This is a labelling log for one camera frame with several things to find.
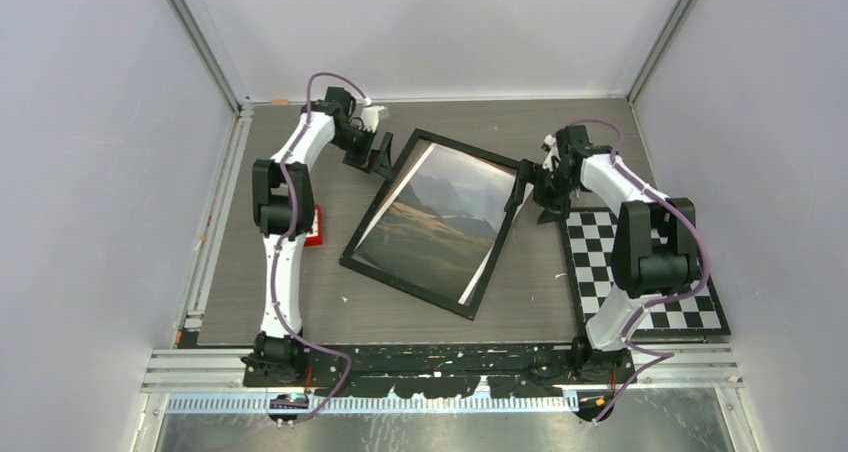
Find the black white checkerboard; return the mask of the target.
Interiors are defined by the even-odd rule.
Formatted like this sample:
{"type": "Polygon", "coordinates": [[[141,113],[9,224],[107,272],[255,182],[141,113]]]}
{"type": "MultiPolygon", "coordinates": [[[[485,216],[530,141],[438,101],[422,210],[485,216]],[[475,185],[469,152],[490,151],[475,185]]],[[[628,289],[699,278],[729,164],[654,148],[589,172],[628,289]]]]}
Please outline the black white checkerboard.
{"type": "Polygon", "coordinates": [[[619,290],[626,299],[655,303],[633,329],[638,338],[729,335],[714,285],[697,287],[702,267],[694,237],[662,205],[574,208],[558,230],[580,331],[619,290]]]}

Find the black picture frame with photo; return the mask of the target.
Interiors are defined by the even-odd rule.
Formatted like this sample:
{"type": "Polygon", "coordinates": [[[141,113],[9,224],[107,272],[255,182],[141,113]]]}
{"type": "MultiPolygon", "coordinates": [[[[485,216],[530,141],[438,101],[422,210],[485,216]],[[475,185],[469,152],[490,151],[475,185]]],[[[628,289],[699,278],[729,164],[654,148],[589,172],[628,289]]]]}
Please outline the black picture frame with photo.
{"type": "Polygon", "coordinates": [[[374,270],[371,267],[369,267],[369,266],[367,266],[363,263],[360,263],[360,262],[353,260],[352,257],[351,257],[353,247],[355,246],[356,242],[362,237],[364,228],[365,228],[368,220],[375,213],[378,202],[386,196],[386,194],[387,194],[387,192],[390,188],[390,185],[397,180],[397,177],[399,176],[399,174],[401,172],[401,169],[403,167],[404,162],[410,156],[412,149],[414,148],[416,142],[419,141],[419,140],[428,140],[428,141],[431,141],[431,142],[436,142],[436,143],[439,143],[439,144],[447,145],[447,146],[455,148],[459,151],[467,152],[467,153],[470,153],[474,156],[478,156],[478,157],[481,157],[481,158],[485,158],[485,159],[495,161],[497,163],[507,165],[509,167],[514,168],[515,171],[518,167],[519,162],[516,159],[508,158],[506,156],[503,156],[503,155],[500,155],[500,154],[497,154],[497,153],[494,153],[494,152],[491,152],[491,151],[486,151],[482,148],[475,147],[475,146],[472,146],[472,145],[469,145],[469,144],[466,144],[466,143],[462,143],[462,142],[457,141],[455,139],[451,139],[451,138],[448,138],[448,137],[445,137],[445,136],[442,136],[442,135],[439,135],[439,134],[436,134],[436,133],[433,133],[433,132],[425,131],[425,130],[422,130],[422,129],[414,130],[411,137],[409,138],[409,140],[405,144],[403,150],[398,154],[397,158],[392,162],[394,178],[384,180],[384,183],[382,184],[382,186],[378,190],[376,196],[374,197],[373,201],[369,205],[367,212],[365,213],[360,224],[357,226],[353,236],[351,237],[350,241],[348,242],[344,251],[342,252],[342,255],[339,259],[339,262],[342,266],[344,266],[344,267],[346,267],[346,268],[348,268],[352,271],[355,271],[355,272],[360,273],[360,274],[362,274],[366,277],[374,279],[374,280],[376,280],[380,283],[388,285],[388,286],[390,286],[394,289],[397,289],[401,292],[404,292],[408,295],[411,295],[411,296],[413,296],[417,299],[428,302],[428,303],[430,303],[434,306],[437,306],[437,307],[440,307],[444,310],[450,311],[450,312],[457,314],[461,317],[464,317],[468,320],[472,320],[476,317],[476,315],[478,313],[478,310],[479,310],[480,304],[482,302],[483,296],[486,293],[486,290],[487,290],[488,285],[490,283],[491,277],[494,273],[494,269],[497,265],[498,259],[501,255],[501,252],[502,252],[502,250],[505,246],[505,243],[507,241],[510,229],[511,229],[512,224],[513,224],[513,221],[516,218],[516,216],[518,215],[518,212],[521,210],[523,205],[521,205],[518,208],[517,211],[506,212],[504,224],[503,224],[502,228],[500,229],[500,231],[498,233],[498,236],[497,236],[495,245],[493,247],[490,259],[487,262],[486,267],[485,267],[484,272],[483,272],[483,275],[482,275],[480,281],[477,284],[476,292],[475,292],[475,295],[474,295],[473,300],[471,302],[471,305],[467,308],[458,307],[456,305],[450,305],[448,303],[448,301],[444,298],[440,298],[440,297],[438,297],[434,294],[424,292],[424,291],[422,291],[422,290],[420,290],[416,287],[410,286],[410,285],[403,285],[400,282],[389,278],[384,273],[379,272],[377,270],[374,270]]]}

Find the landscape photo print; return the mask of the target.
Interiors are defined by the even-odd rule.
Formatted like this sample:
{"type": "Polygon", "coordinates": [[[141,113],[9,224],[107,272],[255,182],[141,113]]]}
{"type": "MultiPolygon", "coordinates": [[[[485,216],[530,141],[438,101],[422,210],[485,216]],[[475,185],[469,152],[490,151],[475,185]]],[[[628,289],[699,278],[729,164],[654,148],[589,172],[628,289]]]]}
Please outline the landscape photo print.
{"type": "Polygon", "coordinates": [[[507,165],[417,141],[352,259],[469,307],[504,224],[515,175],[507,165]]]}

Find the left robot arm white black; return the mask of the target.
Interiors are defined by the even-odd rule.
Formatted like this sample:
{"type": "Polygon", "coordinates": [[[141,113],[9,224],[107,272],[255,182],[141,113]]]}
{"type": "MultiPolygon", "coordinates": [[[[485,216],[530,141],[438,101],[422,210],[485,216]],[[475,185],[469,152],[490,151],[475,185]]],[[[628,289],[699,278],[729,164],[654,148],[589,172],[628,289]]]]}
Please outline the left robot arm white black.
{"type": "Polygon", "coordinates": [[[329,145],[343,162],[365,173],[391,175],[392,136],[372,145],[388,111],[369,98],[356,100],[342,87],[330,87],[321,100],[301,109],[297,126],[270,158],[251,168],[252,218],[266,259],[265,304],[252,352],[244,357],[245,382],[293,386],[308,372],[309,345],[303,338],[300,278],[307,236],[316,223],[310,172],[329,145]]]}

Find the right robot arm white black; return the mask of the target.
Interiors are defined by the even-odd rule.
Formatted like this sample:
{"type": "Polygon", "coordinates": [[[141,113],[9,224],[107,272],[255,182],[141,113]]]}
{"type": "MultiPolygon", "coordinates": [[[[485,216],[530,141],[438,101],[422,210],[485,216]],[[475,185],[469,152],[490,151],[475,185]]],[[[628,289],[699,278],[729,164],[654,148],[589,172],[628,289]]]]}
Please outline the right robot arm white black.
{"type": "Polygon", "coordinates": [[[613,286],[600,310],[567,352],[569,371],[596,382],[621,368],[632,336],[655,306],[706,289],[711,265],[696,228],[694,204],[672,198],[633,172],[617,145],[595,145],[582,120],[547,135],[542,162],[522,159],[505,207],[517,209],[525,192],[542,209],[540,223],[564,219],[577,191],[598,196],[617,226],[611,253],[613,286]]]}

